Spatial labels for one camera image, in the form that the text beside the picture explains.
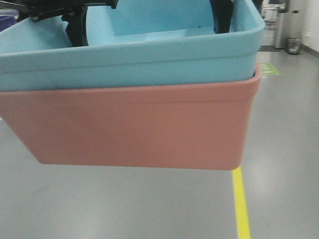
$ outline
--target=stacked bins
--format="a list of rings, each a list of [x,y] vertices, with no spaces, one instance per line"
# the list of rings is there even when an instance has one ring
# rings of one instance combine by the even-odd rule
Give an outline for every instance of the stacked bins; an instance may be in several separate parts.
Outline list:
[[[59,18],[2,32],[0,116],[43,163],[236,168],[260,80],[253,4],[235,1],[231,32],[216,35],[209,1],[139,2],[145,15],[131,2],[89,8],[89,47],[70,48]]]

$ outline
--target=trash can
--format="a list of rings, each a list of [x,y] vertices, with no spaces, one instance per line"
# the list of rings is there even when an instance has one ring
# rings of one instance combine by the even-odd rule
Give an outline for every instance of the trash can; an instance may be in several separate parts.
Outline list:
[[[298,55],[300,53],[303,41],[298,38],[287,38],[286,51],[291,55]]]

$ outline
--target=light blue plastic bin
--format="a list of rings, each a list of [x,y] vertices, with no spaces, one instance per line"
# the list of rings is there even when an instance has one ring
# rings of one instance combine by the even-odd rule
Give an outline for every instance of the light blue plastic bin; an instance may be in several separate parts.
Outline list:
[[[213,33],[209,0],[119,0],[89,7],[90,46],[72,48],[60,18],[0,33],[0,91],[245,80],[264,30],[251,0],[234,0],[225,34]]]

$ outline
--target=white wall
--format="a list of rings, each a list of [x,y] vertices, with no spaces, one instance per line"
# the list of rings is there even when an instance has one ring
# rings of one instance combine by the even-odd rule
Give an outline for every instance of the white wall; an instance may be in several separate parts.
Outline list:
[[[308,0],[304,27],[304,45],[319,51],[319,0]]]

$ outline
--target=gray floor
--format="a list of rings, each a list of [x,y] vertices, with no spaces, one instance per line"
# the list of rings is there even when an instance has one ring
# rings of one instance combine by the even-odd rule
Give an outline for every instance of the gray floor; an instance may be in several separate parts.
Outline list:
[[[243,174],[254,239],[319,238],[319,59],[259,52],[264,75],[251,115]]]
[[[319,238],[319,60],[259,52],[243,157],[253,239]],[[41,165],[0,121],[2,239],[234,239],[231,172]]]

